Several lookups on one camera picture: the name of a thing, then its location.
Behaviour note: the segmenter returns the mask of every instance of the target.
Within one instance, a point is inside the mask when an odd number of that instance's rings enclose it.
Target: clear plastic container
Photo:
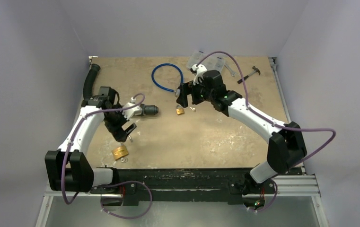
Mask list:
[[[202,51],[195,51],[187,62],[187,68],[190,69],[205,56],[206,55]],[[217,70],[221,72],[224,65],[226,64],[226,61],[220,56],[209,56],[202,62],[202,64],[206,67],[207,70]]]

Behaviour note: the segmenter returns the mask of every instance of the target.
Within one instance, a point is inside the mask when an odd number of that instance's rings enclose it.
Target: hammer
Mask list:
[[[254,71],[252,71],[250,74],[244,76],[244,80],[246,80],[248,77],[252,76],[252,75],[253,75],[254,73],[256,73],[256,72],[259,73],[259,75],[261,74],[261,72],[259,71],[259,69],[258,69],[257,67],[253,66],[252,69],[253,69]],[[237,83],[238,83],[238,84],[241,84],[241,83],[242,83],[242,79],[238,80]]]

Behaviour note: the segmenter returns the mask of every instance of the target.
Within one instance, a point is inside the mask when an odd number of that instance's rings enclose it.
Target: beige table surface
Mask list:
[[[152,70],[159,64],[177,65],[184,74],[184,82],[193,79],[186,68],[189,57],[129,57],[94,58],[92,63],[102,68],[94,85],[94,94],[100,86],[110,86],[120,93],[123,105],[134,94],[142,92],[144,104],[157,105],[156,116],[135,117],[137,124],[132,132],[134,142],[125,142],[128,162],[114,161],[112,150],[120,146],[102,123],[97,129],[88,149],[87,158],[93,167],[116,168],[200,168],[200,167],[254,167],[266,160],[267,144],[254,131],[242,123],[217,112],[208,102],[193,106],[196,112],[186,108],[185,114],[177,116],[176,97],[173,93],[155,86],[151,80]],[[243,73],[260,69],[247,81],[249,102],[268,115],[286,122],[276,80],[266,56],[236,57]],[[233,62],[228,61],[233,70]],[[222,71],[228,90],[245,96],[240,78]],[[165,66],[158,69],[155,79],[161,85],[174,89],[180,81],[176,69]]]

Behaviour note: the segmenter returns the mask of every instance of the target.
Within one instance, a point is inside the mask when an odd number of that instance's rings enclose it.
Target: blue loop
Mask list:
[[[181,71],[181,69],[180,69],[179,67],[177,67],[176,65],[170,64],[170,63],[160,64],[160,65],[156,66],[156,67],[153,69],[153,71],[152,71],[152,81],[153,81],[153,83],[156,84],[156,86],[158,86],[159,88],[161,88],[161,89],[163,89],[163,90],[165,90],[165,91],[174,92],[173,89],[169,89],[169,88],[167,88],[167,87],[164,87],[164,86],[158,84],[158,83],[156,82],[156,80],[155,80],[155,71],[156,71],[158,68],[162,67],[162,66],[172,66],[172,67],[176,68],[176,69],[178,70],[178,72],[180,73],[180,77],[181,77],[181,79],[180,79],[180,84],[182,84],[182,83],[184,82],[183,72]]]

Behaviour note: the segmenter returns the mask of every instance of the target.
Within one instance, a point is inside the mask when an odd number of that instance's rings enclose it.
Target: black hose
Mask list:
[[[82,95],[84,96],[84,100],[88,100],[93,96],[92,88],[99,70],[100,70],[100,66],[96,64],[91,65],[91,69],[88,72],[87,78],[85,78],[84,88],[82,90]]]

